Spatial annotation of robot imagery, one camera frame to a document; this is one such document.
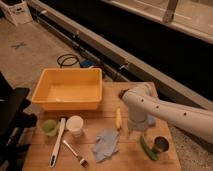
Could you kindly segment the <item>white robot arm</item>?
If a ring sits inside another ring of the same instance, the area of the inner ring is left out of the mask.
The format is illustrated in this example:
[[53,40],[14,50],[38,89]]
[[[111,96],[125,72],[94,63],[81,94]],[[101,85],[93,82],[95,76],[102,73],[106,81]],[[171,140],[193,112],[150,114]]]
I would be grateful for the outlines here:
[[163,101],[153,97],[152,92],[153,88],[143,83],[122,95],[130,130],[147,130],[148,116],[152,115],[213,144],[213,111]]

